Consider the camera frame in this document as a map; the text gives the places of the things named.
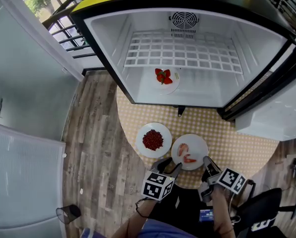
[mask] plate of shrimp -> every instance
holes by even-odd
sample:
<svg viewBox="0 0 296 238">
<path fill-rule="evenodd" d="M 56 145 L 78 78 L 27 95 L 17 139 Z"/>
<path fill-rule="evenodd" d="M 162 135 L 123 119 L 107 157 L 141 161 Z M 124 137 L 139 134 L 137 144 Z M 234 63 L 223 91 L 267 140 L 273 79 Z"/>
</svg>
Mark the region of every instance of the plate of shrimp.
<svg viewBox="0 0 296 238">
<path fill-rule="evenodd" d="M 176 165 L 182 163 L 183 170 L 194 170 L 203 165 L 203 157 L 208 152 L 208 146 L 202 137 L 185 134 L 173 143 L 171 157 Z"/>
</svg>

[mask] black chair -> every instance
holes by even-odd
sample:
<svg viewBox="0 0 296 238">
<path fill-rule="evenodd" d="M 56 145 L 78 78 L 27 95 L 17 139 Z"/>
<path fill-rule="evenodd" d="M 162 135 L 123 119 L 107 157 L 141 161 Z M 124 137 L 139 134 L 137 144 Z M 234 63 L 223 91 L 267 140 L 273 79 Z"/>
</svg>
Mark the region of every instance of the black chair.
<svg viewBox="0 0 296 238">
<path fill-rule="evenodd" d="M 280 207 L 282 199 L 282 190 L 280 188 L 270 189 L 255 197 L 252 197 L 255 189 L 255 183 L 252 180 L 248 181 L 248 184 L 252 185 L 252 190 L 248 200 L 239 207 L 235 207 L 236 215 L 240 217 L 238 223 L 234 224 L 235 235 L 238 238 L 242 237 L 265 237 L 264 235 L 278 235 L 282 232 L 273 225 L 278 212 L 293 212 L 291 219 L 296 216 L 296 204 L 293 206 Z M 255 223 L 261 223 L 267 225 L 264 229 L 252 232 L 251 227 Z"/>
</svg>

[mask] wooden floor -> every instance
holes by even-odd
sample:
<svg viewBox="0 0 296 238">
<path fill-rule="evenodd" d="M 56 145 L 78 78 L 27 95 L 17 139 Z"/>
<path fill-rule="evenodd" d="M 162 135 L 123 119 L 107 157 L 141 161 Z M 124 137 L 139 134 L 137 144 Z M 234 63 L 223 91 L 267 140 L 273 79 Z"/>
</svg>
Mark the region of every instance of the wooden floor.
<svg viewBox="0 0 296 238">
<path fill-rule="evenodd" d="M 63 141 L 63 204 L 79 206 L 82 216 L 67 226 L 77 238 L 85 227 L 110 237 L 134 212 L 146 169 L 127 142 L 116 105 L 116 84 L 105 71 L 90 72 L 78 87 L 67 119 Z M 282 205 L 294 204 L 296 187 L 287 154 L 296 153 L 296 140 L 280 143 L 271 160 L 253 179 L 255 194 L 274 187 L 283 192 Z M 246 198 L 248 189 L 242 198 Z M 296 218 L 279 213 L 277 226 L 296 238 Z"/>
</svg>

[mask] refrigerator door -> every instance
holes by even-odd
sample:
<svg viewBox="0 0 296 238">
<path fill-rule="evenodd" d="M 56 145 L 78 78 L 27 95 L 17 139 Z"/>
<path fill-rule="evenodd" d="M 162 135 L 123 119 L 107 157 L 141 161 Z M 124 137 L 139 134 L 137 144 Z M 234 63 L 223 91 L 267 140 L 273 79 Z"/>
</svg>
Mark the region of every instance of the refrigerator door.
<svg viewBox="0 0 296 238">
<path fill-rule="evenodd" d="M 236 119 L 241 133 L 285 141 L 296 138 L 296 79 Z"/>
<path fill-rule="evenodd" d="M 251 85 L 245 93 L 241 93 L 225 107 L 218 109 L 218 113 L 224 120 L 235 120 L 296 79 L 296 45 L 290 45 L 284 55 L 275 61 L 274 66 L 258 77 L 258 80 L 255 79 L 256 83 Z"/>
</svg>

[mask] door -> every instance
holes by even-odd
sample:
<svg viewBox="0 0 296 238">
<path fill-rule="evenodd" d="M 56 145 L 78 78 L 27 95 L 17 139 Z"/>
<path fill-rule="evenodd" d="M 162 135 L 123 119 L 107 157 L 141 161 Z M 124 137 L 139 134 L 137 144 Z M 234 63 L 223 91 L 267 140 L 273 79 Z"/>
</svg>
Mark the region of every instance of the door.
<svg viewBox="0 0 296 238">
<path fill-rule="evenodd" d="M 63 142 L 0 125 L 0 237 L 50 237 L 43 236 L 48 229 L 61 234 L 56 208 L 63 206 L 64 150 Z M 57 222 L 46 222 L 51 219 Z"/>
<path fill-rule="evenodd" d="M 0 1 L 0 124 L 60 140 L 77 85 Z"/>
<path fill-rule="evenodd" d="M 266 71 L 256 83 L 247 89 L 245 93 L 234 98 L 225 107 L 218 109 L 220 116 L 227 121 L 235 120 L 240 115 L 261 104 L 275 95 L 294 79 L 296 79 L 296 45 L 285 52 L 274 66 Z"/>
<path fill-rule="evenodd" d="M 235 119 L 236 131 L 285 141 L 296 138 L 296 79 Z"/>
</svg>

